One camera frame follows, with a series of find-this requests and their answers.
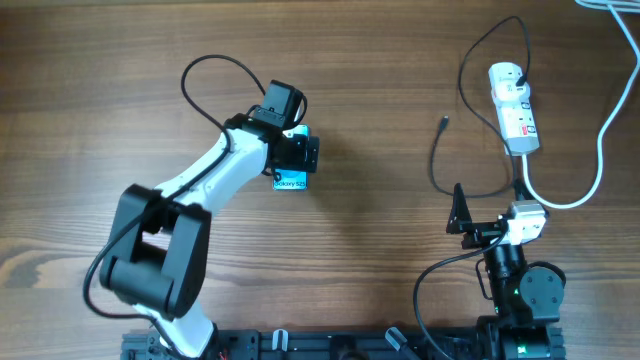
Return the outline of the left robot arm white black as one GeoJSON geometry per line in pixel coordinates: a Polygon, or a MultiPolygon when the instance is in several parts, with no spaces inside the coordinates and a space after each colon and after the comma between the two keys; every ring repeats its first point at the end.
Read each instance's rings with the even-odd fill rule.
{"type": "Polygon", "coordinates": [[[217,334],[198,302],[213,216],[266,169],[278,180],[315,172],[319,146],[305,125],[245,114],[229,119],[215,145],[183,173],[121,195],[109,240],[92,265],[101,286],[150,321],[171,355],[202,357],[217,334]]]}

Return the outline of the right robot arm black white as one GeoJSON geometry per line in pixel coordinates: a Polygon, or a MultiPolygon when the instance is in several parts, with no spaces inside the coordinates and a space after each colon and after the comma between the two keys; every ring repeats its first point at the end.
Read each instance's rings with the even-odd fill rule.
{"type": "Polygon", "coordinates": [[[456,184],[446,232],[461,234],[465,250],[482,252],[489,280],[483,296],[496,314],[477,321],[484,359],[560,360],[567,357],[560,320],[566,275],[557,266],[525,259],[524,245],[538,239],[547,212],[520,198],[493,222],[472,220],[462,186],[456,184]]]}

